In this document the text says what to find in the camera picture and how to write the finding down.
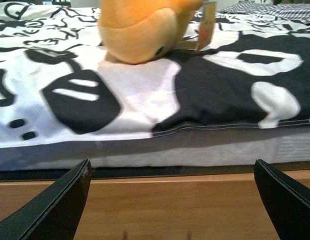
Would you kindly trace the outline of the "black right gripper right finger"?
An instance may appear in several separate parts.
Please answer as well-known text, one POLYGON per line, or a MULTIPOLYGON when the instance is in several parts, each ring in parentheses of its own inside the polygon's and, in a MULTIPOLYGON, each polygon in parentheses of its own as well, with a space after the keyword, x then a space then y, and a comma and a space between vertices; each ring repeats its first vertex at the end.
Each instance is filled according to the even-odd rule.
POLYGON ((281 240, 310 240, 310 188, 262 159, 254 180, 267 214, 281 240))

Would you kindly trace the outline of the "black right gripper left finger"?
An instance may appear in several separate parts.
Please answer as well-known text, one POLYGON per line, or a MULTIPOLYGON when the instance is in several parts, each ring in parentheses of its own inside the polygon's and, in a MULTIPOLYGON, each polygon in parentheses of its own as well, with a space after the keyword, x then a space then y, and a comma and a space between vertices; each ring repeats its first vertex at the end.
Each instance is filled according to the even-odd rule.
POLYGON ((72 240, 92 179, 86 159, 0 222, 0 240, 72 240))

